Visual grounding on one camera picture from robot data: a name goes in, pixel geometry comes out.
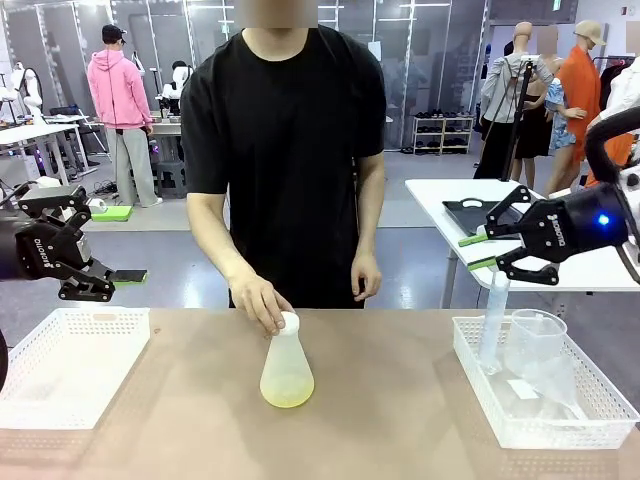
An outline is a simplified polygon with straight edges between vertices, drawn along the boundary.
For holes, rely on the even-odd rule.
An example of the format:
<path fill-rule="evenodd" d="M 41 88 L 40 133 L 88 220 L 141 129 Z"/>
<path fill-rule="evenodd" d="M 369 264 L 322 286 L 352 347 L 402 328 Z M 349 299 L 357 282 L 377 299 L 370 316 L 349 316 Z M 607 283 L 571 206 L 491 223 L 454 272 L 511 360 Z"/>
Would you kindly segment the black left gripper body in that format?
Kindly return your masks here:
<path fill-rule="evenodd" d="M 93 264 L 84 232 L 57 220 L 1 219 L 1 279 L 67 279 Z"/>

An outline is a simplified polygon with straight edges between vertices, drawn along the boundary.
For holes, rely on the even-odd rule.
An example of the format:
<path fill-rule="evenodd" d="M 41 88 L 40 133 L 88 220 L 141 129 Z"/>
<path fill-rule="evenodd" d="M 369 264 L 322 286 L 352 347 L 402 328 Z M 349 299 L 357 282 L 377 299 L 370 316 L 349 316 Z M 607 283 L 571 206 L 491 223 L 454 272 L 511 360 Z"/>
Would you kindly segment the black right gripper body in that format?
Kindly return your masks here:
<path fill-rule="evenodd" d="M 528 254 L 566 260 L 629 238 L 629 205 L 620 189 L 600 183 L 555 199 L 538 200 L 522 216 L 522 241 Z"/>

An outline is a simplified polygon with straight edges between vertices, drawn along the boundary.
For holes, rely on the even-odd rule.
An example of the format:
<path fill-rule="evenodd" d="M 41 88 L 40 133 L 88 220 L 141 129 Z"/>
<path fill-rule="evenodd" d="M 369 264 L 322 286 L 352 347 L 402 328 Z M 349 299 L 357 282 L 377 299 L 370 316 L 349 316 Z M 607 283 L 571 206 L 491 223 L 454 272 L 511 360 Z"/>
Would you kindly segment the person's left hand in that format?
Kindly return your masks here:
<path fill-rule="evenodd" d="M 373 254 L 358 254 L 354 258 L 351 268 L 351 281 L 356 302 L 364 301 L 378 293 L 382 282 L 382 274 Z"/>

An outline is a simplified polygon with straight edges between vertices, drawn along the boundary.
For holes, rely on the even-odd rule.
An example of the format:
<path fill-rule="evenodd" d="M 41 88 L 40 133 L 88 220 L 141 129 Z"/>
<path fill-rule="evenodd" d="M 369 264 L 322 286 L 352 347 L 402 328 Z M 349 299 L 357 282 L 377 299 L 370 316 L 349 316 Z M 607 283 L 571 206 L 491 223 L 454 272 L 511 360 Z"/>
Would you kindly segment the person's right hand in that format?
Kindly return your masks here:
<path fill-rule="evenodd" d="M 285 327 L 284 312 L 294 312 L 292 305 L 271 282 L 253 272 L 242 272 L 229 279 L 234 306 L 260 324 L 269 336 L 277 336 Z"/>

